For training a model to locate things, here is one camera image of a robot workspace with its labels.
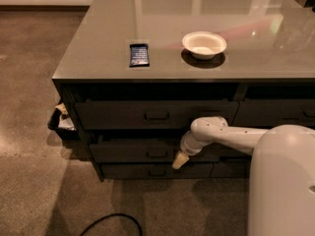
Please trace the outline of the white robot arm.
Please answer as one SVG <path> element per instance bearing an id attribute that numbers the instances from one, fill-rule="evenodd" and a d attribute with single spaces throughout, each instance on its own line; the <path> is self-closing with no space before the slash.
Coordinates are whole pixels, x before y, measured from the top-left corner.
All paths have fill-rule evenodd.
<path id="1" fill-rule="evenodd" d="M 198 118 L 181 138 L 172 167 L 212 143 L 252 156 L 247 236 L 315 236 L 315 130 L 233 127 L 219 116 Z"/>

